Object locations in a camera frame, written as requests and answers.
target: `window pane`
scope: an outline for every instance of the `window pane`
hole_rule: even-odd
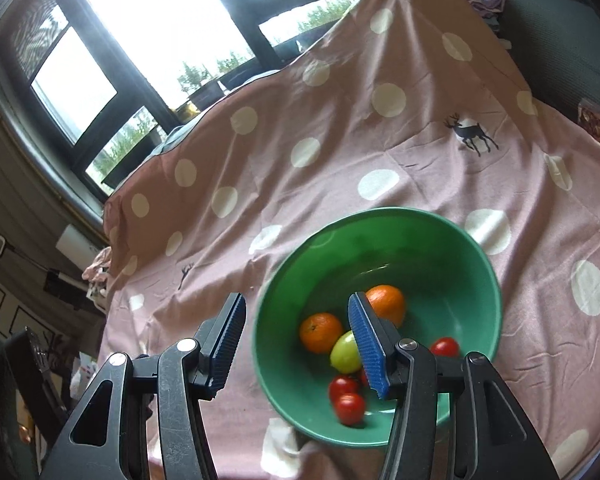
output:
[[[304,36],[310,37],[309,31],[339,20],[355,1],[357,0],[319,0],[296,7],[263,23],[260,25],[260,30],[273,45],[283,43],[283,41],[303,33]],[[309,38],[307,41],[303,41],[304,38],[298,39],[301,46],[306,48],[318,38],[312,40]]]
[[[89,1],[173,109],[205,83],[253,57],[220,0]]]
[[[33,0],[11,35],[11,44],[27,80],[69,24],[56,0]]]
[[[32,88],[74,143],[116,94],[73,28],[46,58]]]
[[[87,168],[87,174],[101,190],[110,195],[113,193],[113,189],[104,184],[103,180],[144,136],[154,133],[156,134],[154,144],[158,144],[167,138],[164,130],[157,124],[147,109],[145,107],[140,108],[105,144]]]

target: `dark window frame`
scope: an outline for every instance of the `dark window frame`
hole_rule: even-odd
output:
[[[167,133],[182,123],[128,58],[122,47],[97,17],[88,0],[56,0],[68,20],[68,25],[58,34],[43,58],[38,61],[34,73],[26,78],[15,57],[10,41],[17,24],[17,17],[22,15],[31,1],[15,0],[5,13],[6,24],[0,27],[0,63],[6,69],[23,108],[30,113],[34,123],[40,129],[50,133],[47,136],[50,145],[89,191],[101,202],[104,202],[107,199],[106,193],[86,174],[86,169],[129,118],[144,106]],[[238,31],[253,51],[254,58],[264,72],[280,69],[291,60],[281,59],[280,49],[274,49],[261,32],[260,25],[283,12],[317,0],[220,1],[229,12]],[[116,94],[96,115],[75,143],[67,138],[62,127],[52,117],[51,111],[32,88],[32,82],[38,71],[69,28],[74,29],[116,90]],[[149,155],[153,145],[148,142],[144,142],[142,145],[146,150],[146,155]],[[140,158],[142,157],[138,157],[138,154],[134,157],[125,157],[128,160],[121,160],[111,173],[114,171],[118,174],[121,172],[131,173],[137,167],[137,161]],[[128,164],[130,160],[133,161],[132,165],[136,164],[134,167],[120,167]]]

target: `yellow-green fruit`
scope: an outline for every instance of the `yellow-green fruit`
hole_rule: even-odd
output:
[[[352,374],[362,368],[362,361],[358,353],[356,340],[353,339],[353,332],[349,330],[343,334],[331,349],[329,357],[331,366],[341,374]]]

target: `bowl rim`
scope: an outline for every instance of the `bowl rim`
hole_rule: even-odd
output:
[[[352,221],[357,221],[360,217],[366,218],[366,217],[373,217],[373,216],[384,216],[387,213],[403,214],[405,212],[416,214],[416,215],[428,216],[430,218],[433,218],[434,220],[442,221],[443,223],[445,223],[449,227],[451,227],[453,230],[458,232],[458,234],[460,234],[462,237],[464,237],[469,242],[469,244],[472,245],[474,247],[474,249],[477,250],[478,256],[480,257],[482,262],[485,264],[485,268],[487,269],[489,279],[490,279],[490,285],[492,286],[492,288],[494,288],[496,290],[496,298],[495,298],[495,300],[496,300],[495,301],[495,307],[496,307],[496,320],[495,321],[496,321],[496,323],[494,324],[494,333],[493,333],[493,339],[492,339],[493,342],[491,344],[491,348],[489,348],[489,351],[485,355],[487,356],[489,361],[493,361],[493,358],[495,357],[496,352],[498,351],[498,345],[500,343],[500,332],[502,331],[502,291],[500,290],[500,283],[498,282],[496,273],[493,270],[491,261],[489,260],[487,255],[484,253],[484,251],[480,247],[480,244],[478,244],[478,242],[476,242],[472,238],[472,236],[469,233],[467,233],[464,229],[462,229],[459,225],[457,225],[454,222],[452,222],[451,220],[449,220],[443,216],[440,216],[437,213],[433,213],[431,211],[425,211],[423,209],[416,209],[413,207],[398,207],[398,206],[375,207],[375,208],[371,208],[371,209],[365,209],[362,211],[358,211],[358,212],[346,215],[346,216],[339,218],[333,222],[330,222],[327,225],[321,227],[315,233],[308,236],[301,244],[298,245],[298,247],[296,247],[293,251],[291,251],[285,257],[285,259],[280,264],[280,266],[275,270],[275,272],[273,273],[272,277],[268,280],[268,282],[266,282],[263,285],[262,293],[260,294],[260,298],[258,299],[258,303],[257,303],[258,311],[256,313],[256,319],[253,324],[253,336],[251,338],[251,354],[253,356],[253,367],[256,372],[256,377],[258,378],[258,384],[260,385],[261,389],[264,391],[265,395],[267,396],[267,399],[273,405],[276,412],[278,412],[278,414],[280,416],[282,416],[282,418],[284,418],[289,424],[291,424],[293,427],[297,428],[298,430],[302,431],[304,434],[306,434],[316,440],[320,440],[322,442],[327,442],[328,444],[335,444],[336,446],[345,446],[345,447],[382,447],[382,446],[386,446],[389,442],[388,438],[387,438],[387,440],[376,441],[376,442],[365,442],[365,443],[346,442],[343,440],[331,438],[328,436],[323,436],[319,433],[316,433],[315,431],[310,430],[309,428],[305,427],[302,424],[299,424],[297,421],[293,420],[293,418],[288,416],[286,410],[284,410],[280,406],[280,404],[271,395],[269,388],[267,387],[266,382],[264,381],[264,378],[262,377],[262,372],[260,369],[260,362],[258,361],[258,353],[256,352],[256,341],[257,341],[256,333],[257,333],[258,327],[260,325],[260,313],[261,313],[262,303],[264,302],[264,299],[266,298],[267,294],[269,293],[269,289],[270,289],[271,285],[273,285],[274,282],[277,282],[282,279],[281,271],[283,269],[289,267],[293,263],[293,260],[295,260],[296,258],[299,257],[301,251],[305,250],[306,247],[311,244],[311,241],[314,240],[323,231],[325,231],[329,228],[340,227],[340,226],[350,223]],[[446,415],[440,417],[437,421],[437,425],[440,427],[440,426],[443,426],[446,423],[448,423],[449,416],[450,416],[450,414],[447,413]]]

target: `window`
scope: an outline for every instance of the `window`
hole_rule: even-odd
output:
[[[352,2],[15,0],[0,63],[19,109],[104,200],[168,132],[293,61]]]

